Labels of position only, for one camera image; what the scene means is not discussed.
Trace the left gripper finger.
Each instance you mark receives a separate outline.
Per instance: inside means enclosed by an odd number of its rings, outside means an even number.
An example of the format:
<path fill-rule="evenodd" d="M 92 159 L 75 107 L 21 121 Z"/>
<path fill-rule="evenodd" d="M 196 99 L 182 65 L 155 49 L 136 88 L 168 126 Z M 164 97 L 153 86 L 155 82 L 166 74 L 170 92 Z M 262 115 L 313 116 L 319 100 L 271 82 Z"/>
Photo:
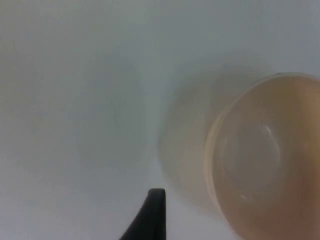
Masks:
<path fill-rule="evenodd" d="M 166 240 L 167 201 L 163 188 L 152 188 L 121 240 Z"/>

